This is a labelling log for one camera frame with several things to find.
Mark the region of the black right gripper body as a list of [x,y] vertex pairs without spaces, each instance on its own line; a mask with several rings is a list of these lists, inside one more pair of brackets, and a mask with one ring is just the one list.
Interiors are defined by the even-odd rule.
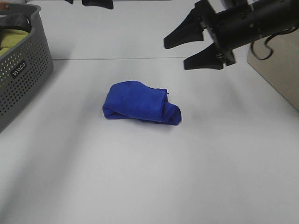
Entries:
[[249,14],[251,9],[246,0],[229,0],[229,8],[215,12],[209,1],[195,3],[195,10],[201,17],[201,26],[208,30],[213,43],[219,50],[217,58],[223,66],[235,64],[233,50],[249,43]]

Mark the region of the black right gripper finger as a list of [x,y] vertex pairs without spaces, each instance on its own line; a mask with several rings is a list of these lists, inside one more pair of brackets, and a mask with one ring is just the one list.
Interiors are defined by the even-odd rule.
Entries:
[[164,38],[164,48],[171,49],[185,43],[203,41],[201,22],[195,8],[192,9],[182,23]]
[[216,48],[215,44],[211,44],[206,49],[201,52],[187,58],[184,60],[185,70],[195,70],[195,69],[223,69],[223,63],[217,58],[219,50]]

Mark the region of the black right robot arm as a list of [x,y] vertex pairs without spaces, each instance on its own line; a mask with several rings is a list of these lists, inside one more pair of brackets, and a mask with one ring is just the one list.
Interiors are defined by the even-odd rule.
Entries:
[[215,12],[207,0],[195,3],[183,22],[164,38],[164,48],[203,41],[208,30],[213,43],[184,60],[185,70],[215,69],[235,64],[233,50],[264,37],[275,37],[299,27],[297,0],[229,0],[228,9]]

